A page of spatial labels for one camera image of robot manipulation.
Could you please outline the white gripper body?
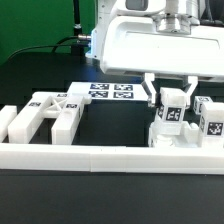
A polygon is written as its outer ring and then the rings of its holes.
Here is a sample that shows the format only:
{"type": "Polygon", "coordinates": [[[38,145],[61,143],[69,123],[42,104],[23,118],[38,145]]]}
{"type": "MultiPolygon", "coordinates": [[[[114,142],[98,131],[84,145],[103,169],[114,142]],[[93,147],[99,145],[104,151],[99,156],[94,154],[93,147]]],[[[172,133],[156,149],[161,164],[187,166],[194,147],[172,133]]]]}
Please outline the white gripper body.
{"type": "Polygon", "coordinates": [[[189,35],[159,33],[150,18],[118,16],[108,26],[100,68],[106,74],[224,82],[224,28],[195,26],[189,35]]]}

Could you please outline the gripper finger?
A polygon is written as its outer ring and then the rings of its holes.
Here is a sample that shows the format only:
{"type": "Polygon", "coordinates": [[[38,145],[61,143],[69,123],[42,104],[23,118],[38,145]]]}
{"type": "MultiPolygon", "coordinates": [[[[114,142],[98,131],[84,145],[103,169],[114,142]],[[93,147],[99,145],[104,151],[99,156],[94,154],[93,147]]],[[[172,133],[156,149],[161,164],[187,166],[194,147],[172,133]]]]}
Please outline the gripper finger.
{"type": "Polygon", "coordinates": [[[155,81],[155,74],[154,73],[145,73],[143,76],[143,82],[141,83],[143,89],[145,90],[148,99],[148,106],[154,107],[156,103],[156,90],[153,85],[153,82],[155,81]]]}
{"type": "Polygon", "coordinates": [[[187,103],[186,106],[191,106],[191,95],[193,94],[194,90],[198,85],[198,77],[197,76],[186,76],[183,79],[183,87],[184,92],[186,93],[187,103]]]}

